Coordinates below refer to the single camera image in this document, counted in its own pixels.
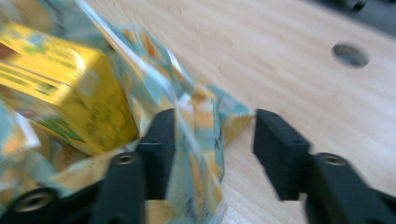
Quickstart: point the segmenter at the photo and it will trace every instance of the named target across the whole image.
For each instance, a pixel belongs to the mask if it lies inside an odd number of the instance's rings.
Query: black mechanical part
[[[106,178],[68,197],[32,190],[0,217],[1,224],[145,223],[145,200],[163,200],[175,154],[174,110],[159,113],[136,152],[115,156]]]
[[[342,157],[311,155],[308,148],[307,141],[280,116],[257,111],[254,154],[280,200],[297,201],[300,193],[306,193],[305,211],[311,224],[396,223],[395,198],[368,188]]]
[[[125,152],[112,159],[90,223],[146,223],[143,169],[138,153]]]

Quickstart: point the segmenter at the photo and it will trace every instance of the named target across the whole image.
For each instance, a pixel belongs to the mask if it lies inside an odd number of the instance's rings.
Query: wooden surface
[[[315,144],[353,162],[396,196],[396,39],[305,1],[89,0],[112,22],[145,26],[196,77],[252,108],[272,110]],[[339,63],[348,41],[370,63]],[[276,199],[251,153],[253,125],[226,147],[223,223],[305,223],[302,203]]]

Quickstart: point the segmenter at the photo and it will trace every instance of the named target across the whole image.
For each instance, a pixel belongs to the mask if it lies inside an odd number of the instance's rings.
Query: crumpled packaging
[[[141,137],[157,113],[176,110],[176,153],[166,198],[146,201],[148,223],[222,220],[226,211],[220,187],[224,145],[250,123],[252,110],[216,86],[194,78],[147,30],[110,24],[83,1],[0,1],[0,18],[104,51]],[[40,130],[36,133],[41,147],[0,158],[3,212],[12,200],[32,189],[53,187],[65,197],[89,186],[104,177],[112,157],[134,151],[138,144],[134,141],[89,157]]]

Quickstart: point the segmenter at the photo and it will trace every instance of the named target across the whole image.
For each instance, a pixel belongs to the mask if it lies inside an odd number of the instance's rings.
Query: cardboard box
[[[0,43],[0,96],[34,125],[92,155],[138,136],[104,53],[17,23]]]

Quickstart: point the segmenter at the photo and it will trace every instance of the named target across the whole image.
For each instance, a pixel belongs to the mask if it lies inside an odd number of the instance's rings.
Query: wood grain
[[[353,162],[371,186],[396,195],[396,40],[305,1],[89,0],[115,23],[148,28],[200,78],[253,108],[283,116],[315,146]],[[369,55],[360,69],[332,47]],[[226,147],[223,223],[305,223],[280,203],[251,154],[253,126]]]

